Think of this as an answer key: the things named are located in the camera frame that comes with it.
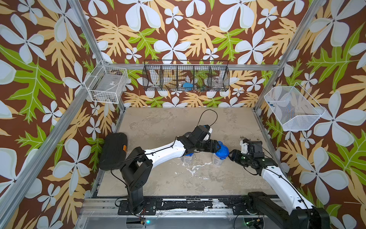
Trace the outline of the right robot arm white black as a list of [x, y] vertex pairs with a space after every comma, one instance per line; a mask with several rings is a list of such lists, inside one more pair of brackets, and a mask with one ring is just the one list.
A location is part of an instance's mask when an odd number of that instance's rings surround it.
[[284, 204], [278, 206], [264, 192], [249, 192], [245, 207], [249, 213], [263, 213], [281, 229], [329, 229], [330, 216], [315, 207], [287, 179], [276, 162], [266, 157], [261, 141], [243, 139], [241, 149], [232, 150], [228, 157], [244, 169], [252, 168], [275, 191]]

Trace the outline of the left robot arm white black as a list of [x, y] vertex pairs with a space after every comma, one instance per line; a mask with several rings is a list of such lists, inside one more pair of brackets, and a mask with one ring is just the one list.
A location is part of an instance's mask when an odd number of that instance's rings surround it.
[[177, 136], [173, 142], [162, 147], [147, 150], [136, 147], [126, 159], [114, 164], [111, 170], [120, 170], [127, 189], [127, 210], [132, 215], [137, 215], [145, 208], [143, 186], [155, 167], [194, 153], [217, 153], [221, 146], [217, 140], [210, 138], [211, 133], [209, 125], [198, 125], [192, 132]]

